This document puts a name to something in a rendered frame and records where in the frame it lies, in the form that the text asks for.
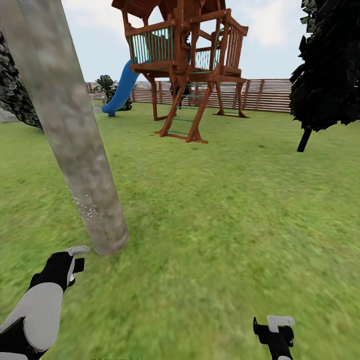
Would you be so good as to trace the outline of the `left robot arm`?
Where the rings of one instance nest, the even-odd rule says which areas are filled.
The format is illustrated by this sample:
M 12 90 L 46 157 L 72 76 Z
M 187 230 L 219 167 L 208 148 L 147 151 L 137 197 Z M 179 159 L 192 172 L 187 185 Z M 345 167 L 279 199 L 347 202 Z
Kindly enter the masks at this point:
M 66 248 L 36 273 L 12 313 L 0 325 L 0 360 L 39 360 L 59 336 L 64 292 L 72 273 L 84 271 L 88 245 Z

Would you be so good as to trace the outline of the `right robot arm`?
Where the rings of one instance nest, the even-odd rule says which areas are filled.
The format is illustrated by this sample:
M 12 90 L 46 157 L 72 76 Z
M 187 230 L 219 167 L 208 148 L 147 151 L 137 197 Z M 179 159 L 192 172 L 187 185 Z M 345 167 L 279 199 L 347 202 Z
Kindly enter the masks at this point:
M 291 326 L 295 325 L 292 316 L 268 315 L 268 325 L 257 324 L 253 319 L 253 330 L 259 336 L 261 344 L 269 346 L 272 360 L 293 360 L 289 347 L 293 347 L 294 332 Z

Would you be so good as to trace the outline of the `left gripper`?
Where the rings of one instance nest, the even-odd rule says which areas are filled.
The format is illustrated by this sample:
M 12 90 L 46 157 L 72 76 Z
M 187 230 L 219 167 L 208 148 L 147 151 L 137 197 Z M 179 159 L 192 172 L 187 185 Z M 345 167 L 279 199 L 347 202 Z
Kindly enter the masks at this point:
M 84 265 L 85 265 L 85 259 L 79 258 L 74 261 L 74 273 L 83 272 L 84 271 Z

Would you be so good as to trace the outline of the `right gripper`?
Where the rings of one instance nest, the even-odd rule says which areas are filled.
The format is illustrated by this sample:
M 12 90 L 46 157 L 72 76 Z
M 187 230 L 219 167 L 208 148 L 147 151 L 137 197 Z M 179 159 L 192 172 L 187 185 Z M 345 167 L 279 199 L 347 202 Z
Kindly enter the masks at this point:
M 279 332 L 271 332 L 268 325 L 257 324 L 256 317 L 253 319 L 253 330 L 259 336 L 261 344 L 271 348 L 272 343 L 280 342 L 287 348 L 293 347 L 294 332 L 290 326 L 278 326 Z

